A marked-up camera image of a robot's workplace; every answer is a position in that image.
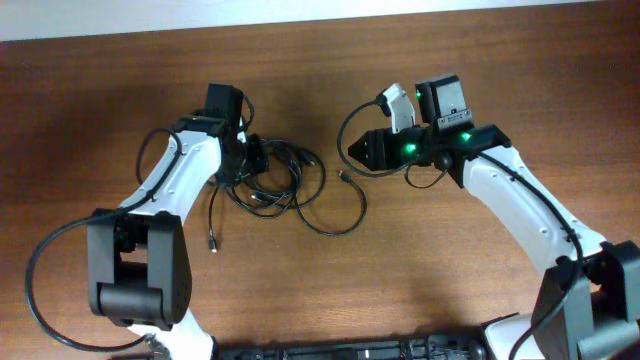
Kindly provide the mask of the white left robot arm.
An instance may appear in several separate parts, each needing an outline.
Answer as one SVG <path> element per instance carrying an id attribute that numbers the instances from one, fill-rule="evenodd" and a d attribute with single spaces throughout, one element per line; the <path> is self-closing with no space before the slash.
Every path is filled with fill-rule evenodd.
<path id="1" fill-rule="evenodd" d="M 239 185 L 267 168 L 247 135 L 244 93 L 210 84 L 203 108 L 169 130 L 165 153 L 138 190 L 87 227 L 91 311 L 150 339 L 171 359 L 213 359 L 218 346 L 189 308 L 192 276 L 183 226 L 208 182 Z"/>

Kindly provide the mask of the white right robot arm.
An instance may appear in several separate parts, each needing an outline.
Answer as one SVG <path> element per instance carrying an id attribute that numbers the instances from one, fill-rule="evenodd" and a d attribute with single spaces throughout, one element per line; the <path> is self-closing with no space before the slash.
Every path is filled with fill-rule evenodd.
<path id="1" fill-rule="evenodd" d="M 340 145 L 354 172 L 434 167 L 483 203 L 541 276 L 534 309 L 485 323 L 474 359 L 623 359 L 639 354 L 639 248 L 609 242 L 533 175 L 497 126 L 477 126 L 458 76 L 399 84 L 373 100 L 391 124 Z"/>

